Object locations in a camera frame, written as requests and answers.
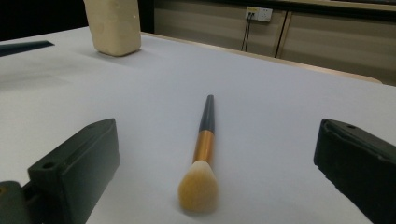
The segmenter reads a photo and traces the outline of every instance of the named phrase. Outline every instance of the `brush tip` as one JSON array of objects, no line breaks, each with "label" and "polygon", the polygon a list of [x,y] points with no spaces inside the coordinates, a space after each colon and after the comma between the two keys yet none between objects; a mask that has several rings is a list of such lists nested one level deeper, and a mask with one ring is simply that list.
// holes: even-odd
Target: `brush tip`
[{"label": "brush tip", "polygon": [[218,182],[206,161],[196,161],[178,186],[178,199],[183,209],[212,212],[216,209]]}]

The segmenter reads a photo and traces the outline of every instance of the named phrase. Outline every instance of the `power socket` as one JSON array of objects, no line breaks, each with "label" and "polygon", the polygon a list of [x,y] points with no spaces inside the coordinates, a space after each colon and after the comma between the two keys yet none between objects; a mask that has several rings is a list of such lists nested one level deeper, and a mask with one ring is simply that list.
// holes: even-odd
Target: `power socket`
[{"label": "power socket", "polygon": [[260,8],[259,15],[257,16],[258,21],[270,21],[272,17],[272,9],[271,8]]},{"label": "power socket", "polygon": [[245,13],[245,19],[251,18],[253,21],[270,21],[272,17],[271,8],[263,7],[247,7],[247,12]]},{"label": "power socket", "polygon": [[245,19],[251,18],[252,20],[256,21],[259,17],[259,8],[258,7],[247,7],[247,13],[245,14]]}]

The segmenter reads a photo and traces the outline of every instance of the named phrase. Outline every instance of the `black object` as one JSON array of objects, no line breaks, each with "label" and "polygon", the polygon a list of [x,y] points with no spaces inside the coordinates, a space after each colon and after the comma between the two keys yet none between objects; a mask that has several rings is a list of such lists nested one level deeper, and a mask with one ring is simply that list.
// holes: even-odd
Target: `black object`
[{"label": "black object", "polygon": [[43,35],[88,25],[81,0],[12,0],[0,6],[0,40]]},{"label": "black object", "polygon": [[120,165],[118,148],[114,119],[85,127],[32,165],[22,189],[0,183],[0,223],[85,223]]},{"label": "black object", "polygon": [[396,147],[353,125],[320,124],[314,163],[374,224],[396,223]]},{"label": "black object", "polygon": [[206,98],[204,113],[202,114],[199,132],[208,130],[215,133],[215,97],[208,95]]},{"label": "black object", "polygon": [[53,46],[53,44],[47,40],[0,45],[0,57],[21,53],[32,49],[42,49],[49,46]]}]

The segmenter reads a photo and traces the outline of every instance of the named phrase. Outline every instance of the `white table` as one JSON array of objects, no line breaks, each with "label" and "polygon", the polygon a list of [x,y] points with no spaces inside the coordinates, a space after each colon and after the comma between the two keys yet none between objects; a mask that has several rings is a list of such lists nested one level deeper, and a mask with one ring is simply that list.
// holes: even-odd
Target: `white table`
[{"label": "white table", "polygon": [[[88,223],[370,223],[314,165],[318,128],[337,119],[396,145],[396,88],[146,35],[112,58],[88,28],[11,42],[42,39],[55,46],[0,58],[0,180],[24,185],[35,161],[115,118],[121,166]],[[177,186],[211,93],[219,207],[193,215]]]}]

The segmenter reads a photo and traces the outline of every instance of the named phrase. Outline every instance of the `wire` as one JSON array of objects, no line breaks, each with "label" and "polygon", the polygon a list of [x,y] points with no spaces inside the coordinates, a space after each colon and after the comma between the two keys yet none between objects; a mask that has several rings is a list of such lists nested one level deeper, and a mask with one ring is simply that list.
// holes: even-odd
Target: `wire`
[{"label": "wire", "polygon": [[252,17],[253,17],[253,13],[251,14],[250,20],[248,20],[248,25],[247,25],[247,42],[245,43],[245,52],[248,51],[248,35],[250,34],[250,24],[251,24],[251,21],[252,21],[252,19],[251,19]]},{"label": "wire", "polygon": [[247,51],[247,45],[248,45],[248,33],[250,32],[250,22],[251,19],[253,18],[254,13],[249,12],[247,15],[247,23],[245,25],[245,34],[244,34],[244,41],[242,42],[242,48],[241,50],[244,50],[245,47],[245,51]]},{"label": "wire", "polygon": [[245,25],[245,33],[244,33],[244,41],[242,41],[242,48],[241,50],[244,50],[244,46],[245,46],[245,39],[247,37],[247,32],[248,32],[248,18],[250,17],[250,12],[247,15],[247,24]]}]

